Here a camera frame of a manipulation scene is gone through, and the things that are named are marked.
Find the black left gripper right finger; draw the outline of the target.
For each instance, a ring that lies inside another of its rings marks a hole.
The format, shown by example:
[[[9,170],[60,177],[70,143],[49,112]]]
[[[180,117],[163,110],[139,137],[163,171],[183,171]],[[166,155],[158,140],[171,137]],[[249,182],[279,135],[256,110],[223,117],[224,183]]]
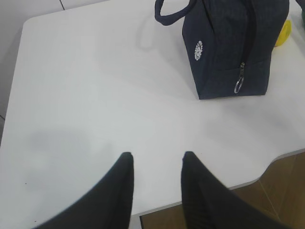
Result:
[[[285,229],[240,199],[187,151],[181,171],[182,206],[189,229]]]

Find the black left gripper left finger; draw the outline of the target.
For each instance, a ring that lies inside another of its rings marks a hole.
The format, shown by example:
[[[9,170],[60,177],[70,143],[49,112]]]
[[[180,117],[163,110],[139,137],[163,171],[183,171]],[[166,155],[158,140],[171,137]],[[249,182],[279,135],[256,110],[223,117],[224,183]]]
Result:
[[[120,155],[105,176],[40,229],[127,229],[133,202],[133,156]]]

